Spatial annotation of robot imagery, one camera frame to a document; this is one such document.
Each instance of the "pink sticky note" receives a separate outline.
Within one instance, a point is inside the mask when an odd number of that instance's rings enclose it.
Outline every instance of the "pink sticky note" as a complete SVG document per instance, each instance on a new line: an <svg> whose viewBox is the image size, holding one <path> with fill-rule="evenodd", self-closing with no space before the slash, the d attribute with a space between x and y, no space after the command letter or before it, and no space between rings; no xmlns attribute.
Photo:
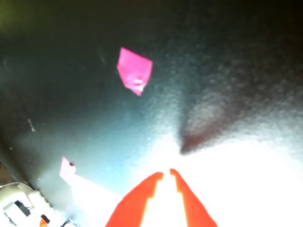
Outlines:
<svg viewBox="0 0 303 227"><path fill-rule="evenodd" d="M117 69L124 86L140 96L151 77L152 61L121 47Z"/></svg>
<svg viewBox="0 0 303 227"><path fill-rule="evenodd" d="M59 175L68 184L71 185L74 175L76 173L76 167L71 165L66 157L62 157L61 168Z"/></svg>

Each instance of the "black surface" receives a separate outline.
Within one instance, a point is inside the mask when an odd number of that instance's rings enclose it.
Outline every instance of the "black surface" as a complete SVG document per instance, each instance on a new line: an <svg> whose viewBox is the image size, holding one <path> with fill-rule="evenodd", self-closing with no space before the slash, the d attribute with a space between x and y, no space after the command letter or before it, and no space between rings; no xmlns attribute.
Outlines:
<svg viewBox="0 0 303 227"><path fill-rule="evenodd" d="M25 214L25 216L28 217L30 215L30 211L23 205L23 203L21 203L20 201L16 201L15 204Z"/></svg>
<svg viewBox="0 0 303 227"><path fill-rule="evenodd" d="M50 220L44 214L41 216L41 218L43 218L43 220L46 221L47 224L50 222Z"/></svg>
<svg viewBox="0 0 303 227"><path fill-rule="evenodd" d="M3 146L54 206L72 208L62 155L123 195L165 135L183 155L252 138L302 160L301 1L0 4ZM121 46L153 60L141 97L118 76Z"/></svg>

